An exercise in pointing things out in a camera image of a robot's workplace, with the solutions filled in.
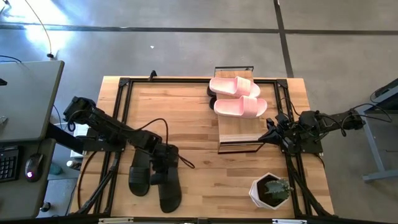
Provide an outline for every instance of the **white hexagonal pot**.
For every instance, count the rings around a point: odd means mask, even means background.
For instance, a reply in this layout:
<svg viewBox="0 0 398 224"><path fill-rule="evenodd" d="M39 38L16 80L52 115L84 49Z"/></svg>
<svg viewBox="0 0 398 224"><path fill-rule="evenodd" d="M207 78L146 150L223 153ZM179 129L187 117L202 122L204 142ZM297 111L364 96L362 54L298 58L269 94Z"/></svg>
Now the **white hexagonal pot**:
<svg viewBox="0 0 398 224"><path fill-rule="evenodd" d="M260 200L260 198L259 198L259 192L257 191L257 183L258 183L261 179L267 177L268 175L271 175L271 176L275 177L275 178L278 179L278 180L280 179L280 177L278 177L278 176L276 176L276 175L274 175L274 174L271 174L270 172L267 173L266 175L263 175L262 177L260 177L259 179L255 180L255 181L253 182L253 184L252 184L252 186L251 186L251 188L250 188L250 191L249 191L249 195L250 195L250 197L251 197L251 200L256 204L257 207L259 207L259 208L271 208L271 209L277 210L277 209L278 209L279 207L281 207L284 203L286 203L286 201L287 201L288 199L284 200L282 203L280 203L280 204L278 204L277 206L273 207L273 206L270 206L270 205L268 205L268 204L262 202L262 201Z"/></svg>

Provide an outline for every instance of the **plant pot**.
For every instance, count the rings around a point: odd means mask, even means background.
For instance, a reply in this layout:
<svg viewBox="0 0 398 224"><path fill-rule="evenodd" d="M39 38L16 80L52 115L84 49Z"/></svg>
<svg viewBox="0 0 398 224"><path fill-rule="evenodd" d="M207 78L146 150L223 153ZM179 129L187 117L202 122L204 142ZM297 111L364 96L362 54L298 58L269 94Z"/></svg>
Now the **plant pot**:
<svg viewBox="0 0 398 224"><path fill-rule="evenodd" d="M280 177L267 173L263 175L259 179L255 180L250 188L249 195L251 200L256 204L259 208L271 208L277 210L280 206L282 206L288 199L286 200L276 200L273 199L271 195L266 195L267 187L265 184L271 180L279 180Z"/></svg>

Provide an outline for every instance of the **pink slide sandal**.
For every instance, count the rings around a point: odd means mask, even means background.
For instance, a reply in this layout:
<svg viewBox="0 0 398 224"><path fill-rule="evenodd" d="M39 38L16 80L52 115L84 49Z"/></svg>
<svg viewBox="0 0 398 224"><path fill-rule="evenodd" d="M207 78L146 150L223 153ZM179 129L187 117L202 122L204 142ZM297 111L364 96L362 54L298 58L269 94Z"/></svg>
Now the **pink slide sandal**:
<svg viewBox="0 0 398 224"><path fill-rule="evenodd" d="M209 84L210 90L230 96L258 97L260 87L254 82L241 78L212 78Z"/></svg>
<svg viewBox="0 0 398 224"><path fill-rule="evenodd" d="M217 100L214 104L216 114L238 118L258 118L266 109L267 101L248 96L232 100Z"/></svg>

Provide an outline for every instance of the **black slide sandal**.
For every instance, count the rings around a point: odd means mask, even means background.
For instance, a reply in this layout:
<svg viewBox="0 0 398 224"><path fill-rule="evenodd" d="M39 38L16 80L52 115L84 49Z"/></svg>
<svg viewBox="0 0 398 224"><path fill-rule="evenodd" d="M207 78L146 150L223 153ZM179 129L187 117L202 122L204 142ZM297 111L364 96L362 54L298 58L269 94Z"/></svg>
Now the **black slide sandal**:
<svg viewBox="0 0 398 224"><path fill-rule="evenodd" d="M180 180L178 179L178 148L171 146L169 171L167 173L167 183L159 184L160 208L164 213L175 211L180 206L182 193Z"/></svg>
<svg viewBox="0 0 398 224"><path fill-rule="evenodd" d="M150 162L149 155L136 150L129 172L131 193L144 196L149 191Z"/></svg>

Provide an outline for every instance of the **potted plant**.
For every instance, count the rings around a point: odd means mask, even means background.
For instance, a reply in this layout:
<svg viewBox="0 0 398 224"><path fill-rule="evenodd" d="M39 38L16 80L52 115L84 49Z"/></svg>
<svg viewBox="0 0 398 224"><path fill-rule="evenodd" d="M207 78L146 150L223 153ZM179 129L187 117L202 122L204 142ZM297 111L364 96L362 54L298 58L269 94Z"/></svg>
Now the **potted plant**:
<svg viewBox="0 0 398 224"><path fill-rule="evenodd" d="M292 189L287 180L267 173L253 182L249 195L257 207L276 210L287 201Z"/></svg>

